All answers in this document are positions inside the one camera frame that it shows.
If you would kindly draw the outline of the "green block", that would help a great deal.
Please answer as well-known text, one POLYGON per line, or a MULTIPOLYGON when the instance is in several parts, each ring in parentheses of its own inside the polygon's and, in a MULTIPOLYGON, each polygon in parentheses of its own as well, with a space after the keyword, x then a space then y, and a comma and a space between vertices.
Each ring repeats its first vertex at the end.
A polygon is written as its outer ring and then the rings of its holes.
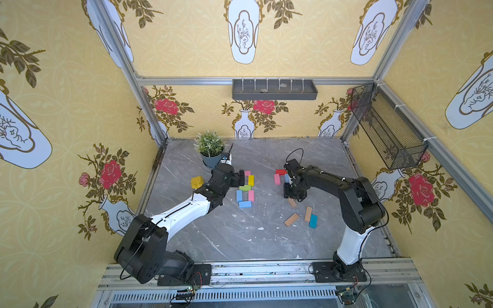
POLYGON ((239 190, 240 191, 251 191, 252 190, 252 186, 249 186, 249 185, 240 186, 239 187, 239 190))

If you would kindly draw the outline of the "yellow block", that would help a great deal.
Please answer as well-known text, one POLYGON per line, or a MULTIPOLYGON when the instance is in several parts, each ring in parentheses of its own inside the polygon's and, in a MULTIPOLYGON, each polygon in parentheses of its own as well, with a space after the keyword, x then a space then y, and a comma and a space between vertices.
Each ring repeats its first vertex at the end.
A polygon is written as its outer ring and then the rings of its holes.
POLYGON ((248 176, 248 185, 249 186, 254 186, 254 181, 255 181, 254 175, 249 175, 248 176))

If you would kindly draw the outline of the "wooden block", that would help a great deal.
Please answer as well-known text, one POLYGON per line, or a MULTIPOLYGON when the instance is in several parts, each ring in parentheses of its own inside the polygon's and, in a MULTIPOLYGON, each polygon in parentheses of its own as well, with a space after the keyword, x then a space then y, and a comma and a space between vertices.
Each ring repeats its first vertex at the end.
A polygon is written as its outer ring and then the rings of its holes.
POLYGON ((292 226, 299 219, 299 215, 297 213, 292 214, 285 222, 284 225, 286 227, 292 226))
POLYGON ((311 221, 311 216, 312 216, 313 208, 310 206, 307 206, 305 215, 304 215, 304 221, 310 222, 311 221))
POLYGON ((289 198, 288 199, 288 202, 289 202, 289 204, 291 205, 292 208, 296 208, 297 207, 297 203, 296 203, 296 201, 294 199, 289 198))

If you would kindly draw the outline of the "teal block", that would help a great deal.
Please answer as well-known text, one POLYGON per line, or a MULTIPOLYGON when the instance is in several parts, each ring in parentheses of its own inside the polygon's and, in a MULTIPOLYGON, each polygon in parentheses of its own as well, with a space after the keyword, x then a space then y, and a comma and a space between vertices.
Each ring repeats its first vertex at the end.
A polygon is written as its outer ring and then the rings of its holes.
POLYGON ((312 214, 309 219, 309 228, 317 228, 318 216, 312 214))

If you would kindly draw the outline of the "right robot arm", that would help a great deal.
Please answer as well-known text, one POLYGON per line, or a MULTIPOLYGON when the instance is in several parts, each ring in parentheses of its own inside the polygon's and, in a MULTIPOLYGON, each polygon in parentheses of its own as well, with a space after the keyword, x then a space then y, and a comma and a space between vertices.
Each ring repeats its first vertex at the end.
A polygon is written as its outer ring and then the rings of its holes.
POLYGON ((324 172, 300 162, 286 161, 284 169, 290 182, 284 185, 285 198, 303 201, 310 188, 317 188, 339 199, 345 232, 342 242, 328 262, 311 265, 315 281, 322 282, 366 282, 369 274, 362 264, 362 252, 372 231, 378 228, 387 212, 377 197, 372 184, 365 177, 345 178, 324 172))

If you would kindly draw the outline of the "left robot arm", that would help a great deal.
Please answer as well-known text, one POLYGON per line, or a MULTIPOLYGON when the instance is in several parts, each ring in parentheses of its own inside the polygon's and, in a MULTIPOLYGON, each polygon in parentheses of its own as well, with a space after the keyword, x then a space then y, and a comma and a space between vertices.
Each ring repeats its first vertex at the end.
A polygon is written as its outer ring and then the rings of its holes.
POLYGON ((235 171, 230 164, 220 163, 211 178, 181 204, 163 213, 133 218, 119 244, 114 260, 130 277, 141 284, 156 276, 189 282, 195 262, 181 251, 166 249, 168 241, 184 227, 223 205, 230 188, 245 184, 245 171, 235 171))

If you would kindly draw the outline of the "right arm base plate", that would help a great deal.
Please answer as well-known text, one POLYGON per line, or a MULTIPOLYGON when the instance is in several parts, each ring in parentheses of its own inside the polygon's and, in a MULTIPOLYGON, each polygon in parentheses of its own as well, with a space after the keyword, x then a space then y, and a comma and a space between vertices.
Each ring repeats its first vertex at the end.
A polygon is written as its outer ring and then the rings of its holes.
POLYGON ((348 282, 357 284, 367 282, 368 276, 360 261, 346 265, 343 261, 315 262, 311 264, 311 273, 317 283, 348 282))

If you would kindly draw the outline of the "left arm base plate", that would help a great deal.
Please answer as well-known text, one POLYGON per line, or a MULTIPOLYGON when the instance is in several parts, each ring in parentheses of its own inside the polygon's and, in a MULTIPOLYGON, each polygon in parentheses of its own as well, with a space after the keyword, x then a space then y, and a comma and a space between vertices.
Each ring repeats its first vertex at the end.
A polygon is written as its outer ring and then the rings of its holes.
POLYGON ((211 264, 194 264, 181 276, 159 275, 157 278, 158 286, 209 286, 212 277, 211 264))

